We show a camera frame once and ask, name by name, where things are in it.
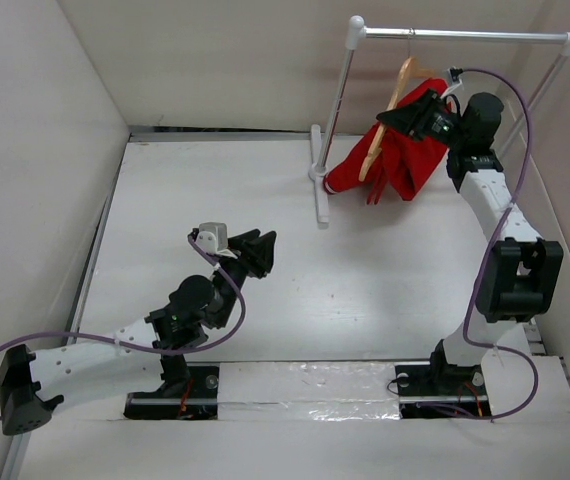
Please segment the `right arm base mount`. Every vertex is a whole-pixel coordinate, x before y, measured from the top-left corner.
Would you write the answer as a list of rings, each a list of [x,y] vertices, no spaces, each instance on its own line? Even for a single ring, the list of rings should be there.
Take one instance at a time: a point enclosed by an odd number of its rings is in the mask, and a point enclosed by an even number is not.
[[[398,398],[402,419],[492,415],[481,366],[449,365],[440,351],[428,360],[396,363],[386,390]]]

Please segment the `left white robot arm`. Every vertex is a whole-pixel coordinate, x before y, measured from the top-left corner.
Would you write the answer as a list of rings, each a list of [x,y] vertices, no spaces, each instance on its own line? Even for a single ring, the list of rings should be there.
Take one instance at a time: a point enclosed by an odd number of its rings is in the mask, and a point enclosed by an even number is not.
[[[216,347],[208,331],[226,328],[244,312],[246,279],[273,269],[277,234],[254,229],[229,237],[221,223],[204,223],[187,236],[213,271],[185,278],[165,306],[104,335],[32,350],[18,340],[3,351],[0,422],[6,436],[44,426],[71,407],[125,393],[177,396],[190,386],[188,353]]]

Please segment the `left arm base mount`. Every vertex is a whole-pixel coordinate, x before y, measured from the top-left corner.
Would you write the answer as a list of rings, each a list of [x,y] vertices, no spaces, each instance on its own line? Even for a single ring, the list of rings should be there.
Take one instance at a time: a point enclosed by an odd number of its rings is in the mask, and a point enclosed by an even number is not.
[[[162,384],[153,392],[127,396],[123,415],[129,420],[205,421],[218,418],[218,362],[187,362],[163,357]]]

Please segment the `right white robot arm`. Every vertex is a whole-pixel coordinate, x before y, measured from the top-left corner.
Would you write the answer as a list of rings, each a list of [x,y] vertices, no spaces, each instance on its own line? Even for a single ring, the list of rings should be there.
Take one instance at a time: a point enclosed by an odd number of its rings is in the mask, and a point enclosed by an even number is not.
[[[446,169],[473,211],[487,247],[463,323],[439,341],[423,382],[448,394],[480,372],[482,358],[516,324],[549,310],[564,257],[526,220],[492,147],[504,105],[493,94],[471,96],[461,113],[429,89],[406,106],[378,114],[385,127],[412,141],[448,150]]]

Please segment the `silver taped foam strip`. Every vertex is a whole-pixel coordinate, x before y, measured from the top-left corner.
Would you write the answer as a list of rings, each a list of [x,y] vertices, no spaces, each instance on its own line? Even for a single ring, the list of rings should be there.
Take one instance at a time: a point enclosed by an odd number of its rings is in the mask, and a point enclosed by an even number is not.
[[[222,421],[387,421],[401,418],[391,362],[236,362],[219,370]]]

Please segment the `white clothes rack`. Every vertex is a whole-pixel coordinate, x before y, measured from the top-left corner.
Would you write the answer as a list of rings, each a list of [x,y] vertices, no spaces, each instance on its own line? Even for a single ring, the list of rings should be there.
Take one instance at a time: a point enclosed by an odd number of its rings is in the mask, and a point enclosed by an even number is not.
[[[324,127],[314,124],[310,129],[311,166],[309,178],[314,187],[316,221],[321,229],[329,226],[330,208],[329,194],[324,190],[323,178],[327,172],[327,161],[334,138],[336,123],[339,118],[345,87],[350,72],[352,60],[359,42],[364,39],[406,40],[415,39],[428,41],[463,40],[472,42],[495,42],[514,44],[553,44],[560,51],[551,63],[546,73],[539,81],[528,101],[528,111],[534,112],[547,93],[554,80],[570,58],[570,30],[564,33],[526,33],[526,32],[497,32],[473,30],[438,30],[414,28],[378,28],[368,27],[365,20],[355,15],[350,18],[344,54],[338,76],[336,93],[334,94],[329,118]]]

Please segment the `red trousers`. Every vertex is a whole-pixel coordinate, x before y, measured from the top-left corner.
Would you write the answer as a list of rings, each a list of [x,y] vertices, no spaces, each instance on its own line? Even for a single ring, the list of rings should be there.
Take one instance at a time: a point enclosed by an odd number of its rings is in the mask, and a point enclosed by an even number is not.
[[[446,155],[447,147],[430,138],[413,141],[387,130],[380,144],[380,153],[361,180],[361,166],[377,129],[378,126],[373,125],[346,158],[325,175],[323,188],[327,193],[338,194],[368,186],[367,203],[376,205],[384,191],[391,188],[401,200],[411,201]]]

